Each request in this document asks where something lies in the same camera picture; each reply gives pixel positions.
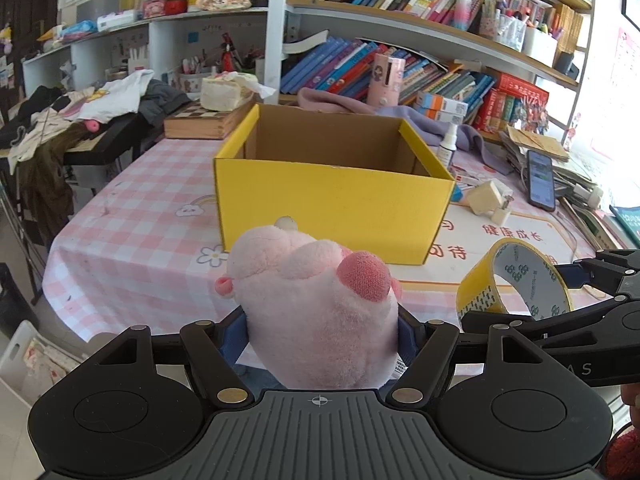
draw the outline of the pink plush toy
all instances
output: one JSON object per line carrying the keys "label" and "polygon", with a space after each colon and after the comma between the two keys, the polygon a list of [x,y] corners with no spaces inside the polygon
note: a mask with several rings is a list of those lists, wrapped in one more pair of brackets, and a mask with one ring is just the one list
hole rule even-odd
{"label": "pink plush toy", "polygon": [[287,388],[379,388],[396,363],[399,283],[373,254],[282,220],[238,238],[216,291],[242,305],[251,345]]}

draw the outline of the smartphone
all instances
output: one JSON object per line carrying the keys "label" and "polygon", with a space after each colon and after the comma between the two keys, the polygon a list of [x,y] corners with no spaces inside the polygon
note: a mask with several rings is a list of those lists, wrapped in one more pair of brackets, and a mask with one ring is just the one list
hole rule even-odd
{"label": "smartphone", "polygon": [[554,167],[551,157],[529,150],[529,203],[545,211],[556,210]]}

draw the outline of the yellow box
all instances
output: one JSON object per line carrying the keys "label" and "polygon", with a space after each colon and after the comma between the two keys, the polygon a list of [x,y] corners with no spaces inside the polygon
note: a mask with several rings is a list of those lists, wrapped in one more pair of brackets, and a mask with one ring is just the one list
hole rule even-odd
{"label": "yellow box", "polygon": [[423,264],[454,179],[406,121],[255,105],[213,161],[225,250],[290,216],[388,264]]}

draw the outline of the gray ribbed plate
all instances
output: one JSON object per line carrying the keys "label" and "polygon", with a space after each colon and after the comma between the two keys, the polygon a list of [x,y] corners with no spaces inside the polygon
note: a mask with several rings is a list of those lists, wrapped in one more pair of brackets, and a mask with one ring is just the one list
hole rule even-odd
{"label": "gray ribbed plate", "polygon": [[[47,480],[62,480],[57,474]],[[257,405],[217,415],[185,456],[138,480],[498,480],[454,455],[418,413],[372,391],[267,391]],[[600,478],[585,469],[568,480]]]}

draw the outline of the yellow tape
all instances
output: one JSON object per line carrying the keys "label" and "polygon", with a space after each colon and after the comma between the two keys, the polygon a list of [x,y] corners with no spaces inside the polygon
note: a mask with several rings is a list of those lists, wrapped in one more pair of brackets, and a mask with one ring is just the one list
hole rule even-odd
{"label": "yellow tape", "polygon": [[517,238],[503,238],[464,277],[456,295],[462,317],[470,310],[507,313],[495,284],[504,278],[521,295],[535,320],[573,309],[569,291],[553,264],[535,247]]}

